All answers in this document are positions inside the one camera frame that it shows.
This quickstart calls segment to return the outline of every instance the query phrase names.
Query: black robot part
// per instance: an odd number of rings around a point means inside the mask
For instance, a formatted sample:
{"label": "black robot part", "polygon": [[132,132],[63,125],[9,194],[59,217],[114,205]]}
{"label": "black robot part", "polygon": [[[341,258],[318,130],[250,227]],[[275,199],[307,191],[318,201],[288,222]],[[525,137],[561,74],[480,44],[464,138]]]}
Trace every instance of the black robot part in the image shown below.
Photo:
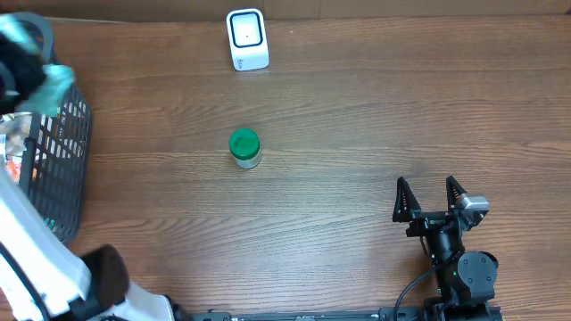
{"label": "black robot part", "polygon": [[[498,260],[487,252],[466,251],[462,244],[462,232],[480,224],[489,203],[483,196],[469,195],[454,177],[446,179],[446,193],[448,210],[423,212],[404,177],[397,181],[393,222],[409,223],[408,237],[426,239],[426,254],[433,265],[411,285],[434,272],[440,293],[425,301],[422,317],[425,321],[496,320],[497,313],[495,309],[491,312],[488,300],[495,294]],[[410,287],[402,292],[395,311]]]}

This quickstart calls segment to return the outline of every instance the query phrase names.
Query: black wire basket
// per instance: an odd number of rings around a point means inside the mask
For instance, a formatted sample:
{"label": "black wire basket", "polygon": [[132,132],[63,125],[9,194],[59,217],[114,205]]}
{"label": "black wire basket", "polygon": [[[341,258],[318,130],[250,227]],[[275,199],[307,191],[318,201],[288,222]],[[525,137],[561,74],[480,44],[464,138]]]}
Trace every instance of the black wire basket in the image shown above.
{"label": "black wire basket", "polygon": [[[49,22],[29,12],[13,16],[42,48],[44,61],[59,64]],[[81,223],[92,124],[91,110],[74,84],[56,117],[33,114],[24,142],[19,186],[64,243],[77,236]]]}

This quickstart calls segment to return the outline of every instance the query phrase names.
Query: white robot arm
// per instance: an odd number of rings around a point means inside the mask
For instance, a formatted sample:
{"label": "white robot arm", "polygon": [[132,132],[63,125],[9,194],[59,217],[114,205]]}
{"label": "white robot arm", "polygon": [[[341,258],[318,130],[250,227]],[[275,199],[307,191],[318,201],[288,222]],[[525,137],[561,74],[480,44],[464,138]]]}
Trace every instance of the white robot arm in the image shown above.
{"label": "white robot arm", "polygon": [[[45,74],[38,49],[11,14],[0,15],[0,43],[0,112],[14,112],[38,91],[44,98],[52,97],[51,91],[55,97],[61,94],[58,86],[47,85],[51,76]],[[187,319],[167,297],[130,282],[112,246],[81,258],[66,249],[8,177],[1,159],[0,254],[0,287],[19,320]]]}
{"label": "white robot arm", "polygon": [[130,282],[121,258],[111,246],[82,259],[66,249],[3,169],[0,252],[0,287],[18,320],[186,318],[176,305],[173,312],[165,296],[151,294]]}

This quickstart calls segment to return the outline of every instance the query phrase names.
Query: white device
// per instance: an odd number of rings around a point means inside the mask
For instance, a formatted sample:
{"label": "white device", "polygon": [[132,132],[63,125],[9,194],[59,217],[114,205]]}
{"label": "white device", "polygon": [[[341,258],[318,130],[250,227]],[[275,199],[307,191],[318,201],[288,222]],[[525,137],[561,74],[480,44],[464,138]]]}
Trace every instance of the white device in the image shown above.
{"label": "white device", "polygon": [[235,10],[226,17],[226,24],[234,68],[246,71],[268,67],[268,39],[260,10]]}

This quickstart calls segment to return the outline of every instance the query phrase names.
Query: green bottle cap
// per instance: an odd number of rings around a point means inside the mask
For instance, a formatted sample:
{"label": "green bottle cap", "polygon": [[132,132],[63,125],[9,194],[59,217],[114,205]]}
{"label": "green bottle cap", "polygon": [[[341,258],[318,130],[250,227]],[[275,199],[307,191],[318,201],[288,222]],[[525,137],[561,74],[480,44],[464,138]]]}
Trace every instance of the green bottle cap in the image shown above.
{"label": "green bottle cap", "polygon": [[230,152],[241,161],[254,158],[260,151],[260,139],[248,128],[241,128],[230,137]]}

